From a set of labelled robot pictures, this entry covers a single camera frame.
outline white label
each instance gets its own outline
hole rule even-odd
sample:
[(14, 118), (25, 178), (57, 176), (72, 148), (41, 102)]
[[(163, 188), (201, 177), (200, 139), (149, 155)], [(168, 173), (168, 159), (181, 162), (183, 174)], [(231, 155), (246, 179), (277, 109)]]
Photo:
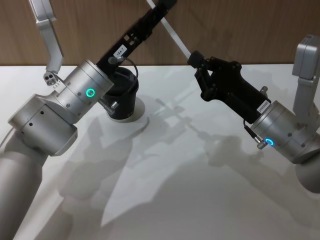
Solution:
[(262, 114), (262, 113), (267, 109), (267, 107), (268, 107), (269, 105), (270, 105), (270, 102), (268, 102), (267, 100), (265, 100), (265, 101), (257, 108), (257, 111)]
[(128, 49), (125, 47), (125, 45), (121, 45), (117, 51), (113, 54), (116, 58), (121, 57)]

